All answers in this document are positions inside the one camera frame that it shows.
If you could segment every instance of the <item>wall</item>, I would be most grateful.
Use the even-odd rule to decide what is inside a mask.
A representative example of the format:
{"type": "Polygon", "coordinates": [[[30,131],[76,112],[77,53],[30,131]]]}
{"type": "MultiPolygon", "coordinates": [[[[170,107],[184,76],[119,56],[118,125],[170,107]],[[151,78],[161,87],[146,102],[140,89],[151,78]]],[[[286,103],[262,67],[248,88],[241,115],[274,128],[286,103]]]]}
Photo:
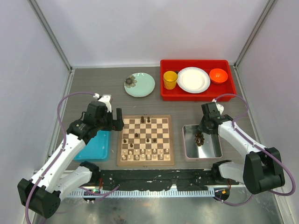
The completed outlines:
{"type": "Polygon", "coordinates": [[[26,0],[0,1],[0,217],[24,217],[17,184],[46,158],[67,69],[26,0]]]}
{"type": "Polygon", "coordinates": [[[235,62],[267,0],[37,0],[71,65],[235,62]]]}
{"type": "MultiPolygon", "coordinates": [[[[239,68],[262,143],[280,150],[283,163],[291,170],[297,183],[298,8],[299,2],[295,0],[277,2],[239,68]]],[[[284,191],[289,190],[287,177],[284,191]]],[[[298,210],[299,191],[287,200],[293,211],[298,210]]]]}

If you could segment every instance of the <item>wooden chessboard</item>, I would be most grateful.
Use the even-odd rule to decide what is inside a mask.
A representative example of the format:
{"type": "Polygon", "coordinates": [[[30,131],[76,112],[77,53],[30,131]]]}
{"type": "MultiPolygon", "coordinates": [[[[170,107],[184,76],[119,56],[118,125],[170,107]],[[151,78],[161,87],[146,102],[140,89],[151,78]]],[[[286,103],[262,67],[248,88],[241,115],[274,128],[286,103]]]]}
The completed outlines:
{"type": "Polygon", "coordinates": [[[174,165],[170,115],[134,115],[122,118],[125,126],[118,139],[118,166],[174,165]]]}

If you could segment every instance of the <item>white plate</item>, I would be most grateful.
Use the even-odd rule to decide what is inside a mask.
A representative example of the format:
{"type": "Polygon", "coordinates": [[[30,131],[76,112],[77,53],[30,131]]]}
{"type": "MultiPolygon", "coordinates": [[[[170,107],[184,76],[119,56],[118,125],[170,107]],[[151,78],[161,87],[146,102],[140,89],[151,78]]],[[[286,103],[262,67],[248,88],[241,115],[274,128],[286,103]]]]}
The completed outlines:
{"type": "Polygon", "coordinates": [[[189,93],[201,93],[210,86],[210,77],[202,69],[188,67],[178,73],[178,85],[189,93]]]}

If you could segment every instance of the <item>bowl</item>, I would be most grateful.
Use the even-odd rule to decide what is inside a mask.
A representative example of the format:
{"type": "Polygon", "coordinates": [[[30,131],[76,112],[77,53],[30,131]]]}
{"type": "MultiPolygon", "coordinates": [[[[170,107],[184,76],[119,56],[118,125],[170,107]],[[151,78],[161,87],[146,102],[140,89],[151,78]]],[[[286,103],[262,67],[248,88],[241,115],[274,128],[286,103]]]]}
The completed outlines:
{"type": "Polygon", "coordinates": [[[216,84],[224,83],[228,79],[228,74],[222,69],[212,69],[210,71],[210,79],[216,84]]]}

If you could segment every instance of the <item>yellow cup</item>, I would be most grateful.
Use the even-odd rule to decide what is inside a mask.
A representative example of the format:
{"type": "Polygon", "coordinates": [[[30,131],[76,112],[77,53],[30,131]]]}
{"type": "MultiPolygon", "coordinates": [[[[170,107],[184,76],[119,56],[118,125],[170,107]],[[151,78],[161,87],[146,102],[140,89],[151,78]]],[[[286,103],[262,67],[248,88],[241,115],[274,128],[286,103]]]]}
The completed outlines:
{"type": "Polygon", "coordinates": [[[164,88],[172,90],[176,87],[178,75],[174,71],[167,71],[163,75],[164,88]]]}

